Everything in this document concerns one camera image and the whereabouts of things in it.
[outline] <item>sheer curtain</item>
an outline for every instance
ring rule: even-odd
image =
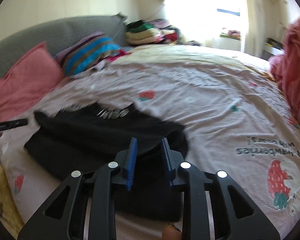
[[[165,0],[166,18],[177,26],[186,41],[196,40],[212,47],[220,35],[224,19],[217,8],[224,0]],[[262,0],[239,0],[241,51],[259,57],[265,42],[265,16]]]

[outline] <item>striped pillow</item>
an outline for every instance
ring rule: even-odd
[[[102,32],[83,38],[55,56],[66,75],[76,75],[95,65],[100,59],[116,55],[120,46]]]

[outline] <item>headboard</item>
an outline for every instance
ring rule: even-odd
[[[46,22],[17,32],[0,41],[0,78],[42,41],[47,42],[48,51],[53,56],[96,31],[106,33],[121,46],[128,46],[124,35],[125,20],[121,14],[81,16]]]

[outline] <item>human thumb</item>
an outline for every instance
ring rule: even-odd
[[[168,224],[162,231],[161,240],[181,240],[181,232],[173,224]]]

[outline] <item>triangular cutout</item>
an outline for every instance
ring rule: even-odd
[[[240,193],[233,186],[228,186],[228,191],[234,207],[235,216],[237,219],[253,215],[254,210],[240,195]]]
[[[53,201],[51,206],[48,207],[48,209],[45,212],[45,215],[60,220],[62,218],[69,193],[70,193],[70,187],[67,186],[56,198],[56,200]]]

